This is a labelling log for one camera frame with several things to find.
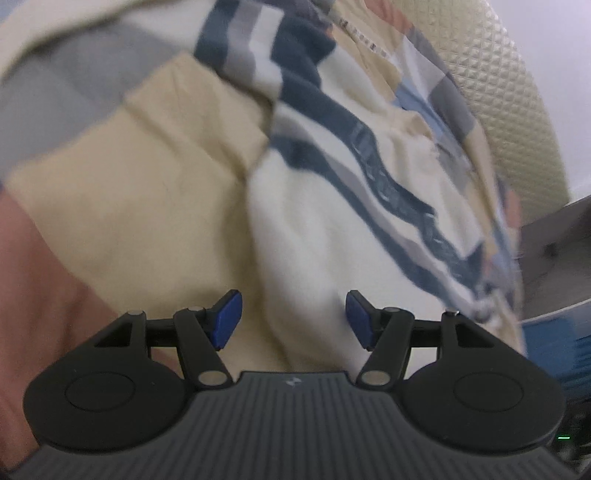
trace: black object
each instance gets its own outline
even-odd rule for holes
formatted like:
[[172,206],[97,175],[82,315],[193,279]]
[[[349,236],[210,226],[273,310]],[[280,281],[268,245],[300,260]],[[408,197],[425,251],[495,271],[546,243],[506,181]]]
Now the black object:
[[[359,292],[347,319],[371,355],[345,373],[244,372],[216,354],[242,310],[231,291],[173,319],[122,316],[45,370],[25,394],[41,443],[11,478],[574,479],[551,453],[558,384],[485,330],[376,309]],[[150,360],[176,346],[184,379]],[[412,347],[438,360],[404,380]]]

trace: metal pin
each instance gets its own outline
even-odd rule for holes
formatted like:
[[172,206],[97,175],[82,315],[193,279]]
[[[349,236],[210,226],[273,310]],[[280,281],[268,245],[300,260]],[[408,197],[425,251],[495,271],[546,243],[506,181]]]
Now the metal pin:
[[217,387],[228,381],[228,376],[219,370],[207,370],[197,377],[200,383],[208,387]]
[[361,375],[361,381],[366,385],[380,387],[390,382],[390,375],[381,370],[369,370]]

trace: bedding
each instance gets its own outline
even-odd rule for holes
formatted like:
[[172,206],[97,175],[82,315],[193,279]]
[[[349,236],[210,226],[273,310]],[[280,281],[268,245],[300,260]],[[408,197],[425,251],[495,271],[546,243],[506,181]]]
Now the bedding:
[[30,380],[129,309],[240,289],[234,376],[355,375],[350,289],[417,318],[461,310],[524,353],[518,198],[387,1],[29,0],[0,43],[7,467],[35,448]]

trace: wall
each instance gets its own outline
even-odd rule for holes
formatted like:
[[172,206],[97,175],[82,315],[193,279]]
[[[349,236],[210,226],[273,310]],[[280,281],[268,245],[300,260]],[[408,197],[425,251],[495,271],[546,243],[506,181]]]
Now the wall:
[[489,0],[533,74],[573,200],[591,195],[591,0]]

